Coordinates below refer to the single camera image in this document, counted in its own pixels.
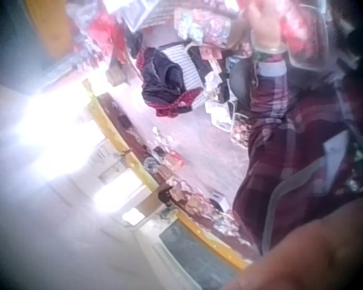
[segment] white wall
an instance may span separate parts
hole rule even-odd
[[[164,289],[132,233],[63,176],[32,168],[15,130],[27,97],[0,86],[0,282],[13,289]]]

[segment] packaged item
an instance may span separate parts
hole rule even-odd
[[[211,11],[177,8],[174,27],[183,39],[191,38],[198,45],[226,48],[231,32],[231,20]]]
[[[245,115],[235,113],[231,130],[231,141],[245,149],[249,145],[250,124],[248,120]]]

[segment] tiled floor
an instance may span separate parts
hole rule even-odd
[[[158,118],[154,110],[144,104],[141,83],[137,79],[131,86],[114,88],[110,94],[151,147],[155,147],[153,127],[173,138],[171,148],[186,163],[177,173],[181,178],[206,195],[214,190],[224,194],[232,204],[246,176],[247,150],[234,145],[230,133],[211,124],[204,106],[174,119]]]

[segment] blackboard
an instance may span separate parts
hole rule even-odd
[[[238,274],[178,219],[160,234],[160,239],[203,290],[218,290]]]

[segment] plaid shirt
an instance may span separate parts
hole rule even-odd
[[[296,227],[363,196],[363,158],[350,141],[363,139],[363,87],[343,80],[294,100],[283,60],[256,61],[255,72],[250,164],[233,211],[266,253]]]

